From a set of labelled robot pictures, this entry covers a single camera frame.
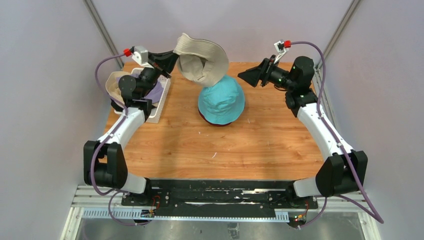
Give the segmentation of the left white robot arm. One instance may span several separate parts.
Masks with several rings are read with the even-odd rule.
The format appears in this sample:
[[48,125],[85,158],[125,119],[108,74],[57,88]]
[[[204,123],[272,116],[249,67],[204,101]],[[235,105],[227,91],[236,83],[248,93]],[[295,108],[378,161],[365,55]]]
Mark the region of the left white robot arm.
[[100,187],[132,193],[135,202],[146,207],[153,201],[150,180],[129,173],[124,149],[150,116],[160,115],[179,55],[173,51],[152,53],[138,46],[125,49],[117,55],[121,57],[131,57],[140,66],[139,72],[114,71],[105,83],[97,81],[120,116],[104,135],[84,144],[83,176],[99,195],[106,195]]

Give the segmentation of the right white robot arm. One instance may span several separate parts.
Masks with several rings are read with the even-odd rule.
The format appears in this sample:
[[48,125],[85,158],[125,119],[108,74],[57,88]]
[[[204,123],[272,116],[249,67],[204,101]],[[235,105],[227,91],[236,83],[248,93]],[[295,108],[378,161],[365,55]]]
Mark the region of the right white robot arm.
[[303,205],[306,197],[332,197],[358,191],[356,179],[364,182],[368,164],[367,155],[355,151],[328,121],[311,89],[314,74],[314,62],[309,57],[297,57],[287,71],[278,67],[277,58],[272,55],[237,75],[252,87],[271,83],[285,90],[287,107],[304,124],[320,150],[324,163],[317,174],[295,180],[288,187],[285,200],[294,209]]

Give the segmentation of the beige bucket hat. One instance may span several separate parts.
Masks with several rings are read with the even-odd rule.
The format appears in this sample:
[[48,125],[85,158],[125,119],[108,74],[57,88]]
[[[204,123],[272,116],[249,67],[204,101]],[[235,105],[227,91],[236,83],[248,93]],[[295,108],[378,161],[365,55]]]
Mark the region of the beige bucket hat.
[[225,50],[207,39],[192,38],[182,33],[173,53],[178,55],[176,67],[179,72],[202,87],[213,87],[229,69]]

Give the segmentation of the teal bucket hat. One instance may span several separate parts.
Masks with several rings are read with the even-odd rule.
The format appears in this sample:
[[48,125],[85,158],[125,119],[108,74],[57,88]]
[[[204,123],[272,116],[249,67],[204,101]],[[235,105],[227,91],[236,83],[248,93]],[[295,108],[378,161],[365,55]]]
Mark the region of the teal bucket hat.
[[204,87],[197,100],[200,116],[214,126],[230,125],[242,115],[245,106],[241,85],[229,75],[213,86]]

